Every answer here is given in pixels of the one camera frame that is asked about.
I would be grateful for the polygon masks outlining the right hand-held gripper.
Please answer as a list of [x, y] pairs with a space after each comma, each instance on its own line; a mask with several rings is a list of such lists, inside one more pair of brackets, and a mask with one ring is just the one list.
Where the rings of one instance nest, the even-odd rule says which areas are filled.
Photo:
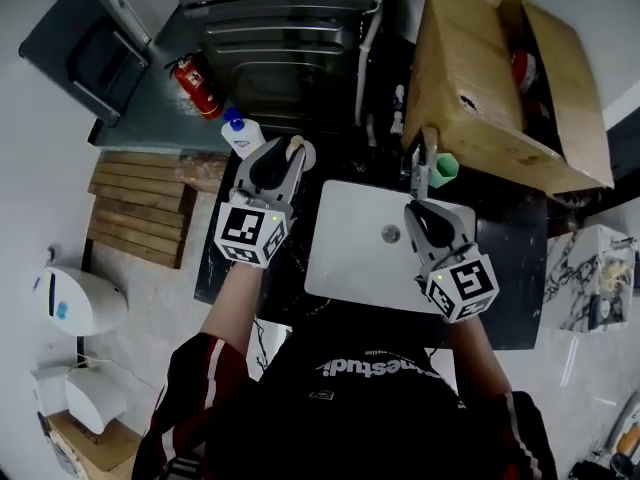
[[404, 221], [421, 261], [415, 281], [431, 306], [450, 324], [486, 311], [499, 293], [497, 278], [459, 215], [413, 199], [405, 205]]

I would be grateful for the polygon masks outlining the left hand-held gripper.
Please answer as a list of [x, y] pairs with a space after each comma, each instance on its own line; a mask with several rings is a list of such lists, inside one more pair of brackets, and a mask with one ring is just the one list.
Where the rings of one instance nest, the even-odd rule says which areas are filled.
[[269, 266], [294, 222], [292, 200], [305, 162], [300, 136], [271, 140], [242, 160], [214, 234], [227, 260]]

